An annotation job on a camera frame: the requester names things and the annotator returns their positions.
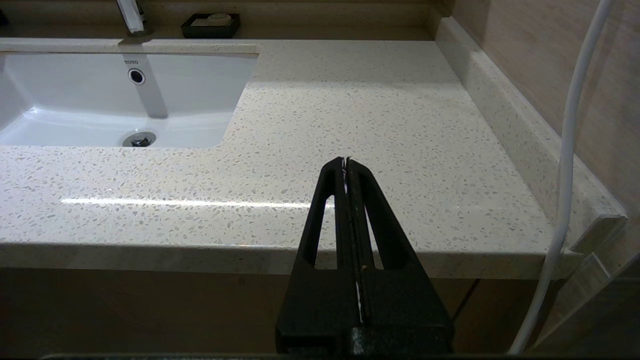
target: sink drain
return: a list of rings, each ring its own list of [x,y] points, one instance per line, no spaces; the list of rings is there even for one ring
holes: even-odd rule
[[[156,134],[144,131],[142,133],[135,133],[122,142],[122,146],[125,147],[147,147],[154,143],[156,140]]]

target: drain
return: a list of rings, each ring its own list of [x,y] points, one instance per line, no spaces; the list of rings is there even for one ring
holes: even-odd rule
[[[156,134],[144,131],[142,133],[135,133],[122,142],[124,147],[147,147],[154,143],[156,140]]]
[[[142,85],[145,82],[145,75],[138,69],[130,69],[129,80],[136,85]]]

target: sink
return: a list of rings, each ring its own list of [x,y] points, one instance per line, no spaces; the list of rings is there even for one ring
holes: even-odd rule
[[[256,61],[257,54],[3,54],[0,145],[215,146]]]

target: speckled countertop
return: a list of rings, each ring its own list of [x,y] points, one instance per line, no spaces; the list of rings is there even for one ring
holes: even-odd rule
[[[320,168],[351,156],[430,276],[540,269],[551,226],[434,42],[5,38],[0,51],[260,54],[217,147],[0,147],[1,266],[286,273]],[[325,231],[319,261],[332,249]]]

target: backsplash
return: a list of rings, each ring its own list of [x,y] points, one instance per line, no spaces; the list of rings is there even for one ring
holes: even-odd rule
[[[152,25],[180,25],[196,12],[240,13],[244,26],[384,26],[423,27],[431,1],[356,0],[349,3],[297,1],[142,0]],[[0,1],[12,24],[121,25],[115,0]]]

